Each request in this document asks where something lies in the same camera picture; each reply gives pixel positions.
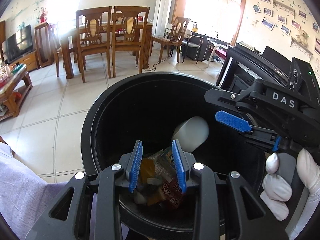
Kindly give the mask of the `right white gloved hand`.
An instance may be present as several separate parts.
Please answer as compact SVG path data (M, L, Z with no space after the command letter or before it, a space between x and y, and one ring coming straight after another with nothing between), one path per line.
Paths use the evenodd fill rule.
M289 209L285 203L292 197L292 188L283 177L276 174L279 164L276 153L267 158L267 175L263 181L264 191L260 198L276 219L282 221L289 215ZM297 173L309 191L308 200L299 219L300 222L307 223L319 204L319 166L306 149L302 149L298 154Z

